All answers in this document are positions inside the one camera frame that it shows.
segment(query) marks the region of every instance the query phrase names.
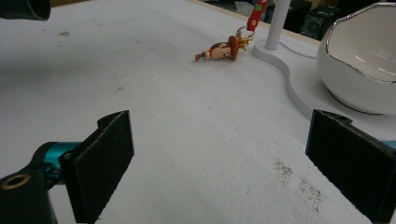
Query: small figurine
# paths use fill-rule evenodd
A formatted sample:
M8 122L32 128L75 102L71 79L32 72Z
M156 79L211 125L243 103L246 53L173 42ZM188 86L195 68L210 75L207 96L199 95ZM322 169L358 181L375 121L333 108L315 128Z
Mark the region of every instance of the small figurine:
M209 50L205 50L201 54L195 55L195 61L197 62L201 58L222 59L228 56L231 56L233 61L235 61L236 55L238 55L238 50L238 39L234 35L231 35L228 38L228 42L215 44Z
M246 51L246 46L250 44L253 39L253 35L249 35L248 37L242 37L242 29L246 28L243 26L236 31L236 35L231 35L228 38L228 42L221 42L213 45L209 50L203 51L201 54L195 55L195 61L197 62L201 58L208 59L222 59L231 56L233 61L236 60L236 56L238 55L238 50L243 49Z

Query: bowl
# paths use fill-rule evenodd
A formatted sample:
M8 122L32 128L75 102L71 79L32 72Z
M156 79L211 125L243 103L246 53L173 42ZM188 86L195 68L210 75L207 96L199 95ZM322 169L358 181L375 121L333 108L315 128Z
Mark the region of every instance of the bowl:
M320 42L318 73L341 103L396 115L396 4L376 3L337 20Z

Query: red object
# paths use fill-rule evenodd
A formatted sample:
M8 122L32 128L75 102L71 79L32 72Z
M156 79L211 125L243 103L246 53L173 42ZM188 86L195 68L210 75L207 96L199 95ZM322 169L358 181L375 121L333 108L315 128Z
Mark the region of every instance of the red object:
M259 25L260 17L267 7L268 0L255 0L253 11L247 21L247 30L254 32Z

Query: white base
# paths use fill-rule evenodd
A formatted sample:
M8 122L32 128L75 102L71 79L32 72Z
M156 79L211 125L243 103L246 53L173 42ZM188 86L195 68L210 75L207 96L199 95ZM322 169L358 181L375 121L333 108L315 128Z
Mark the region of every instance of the white base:
M353 120L353 125L364 132L383 139L395 139L396 116L369 115L353 110L332 97L317 71L316 52L304 45L279 44L276 50L265 48L265 41L255 44L253 55L278 68L286 78L286 91L292 103L308 119L314 109L343 115Z

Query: white table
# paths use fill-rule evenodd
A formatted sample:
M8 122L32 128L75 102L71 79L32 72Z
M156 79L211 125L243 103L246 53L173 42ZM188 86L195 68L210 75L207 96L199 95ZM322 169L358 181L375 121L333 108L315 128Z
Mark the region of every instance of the white table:
M135 156L97 223L370 223L305 156L310 121L277 69L252 46L235 62L194 61L245 23L184 0L0 20L0 176L130 110ZM74 223L65 187L50 196L59 223Z

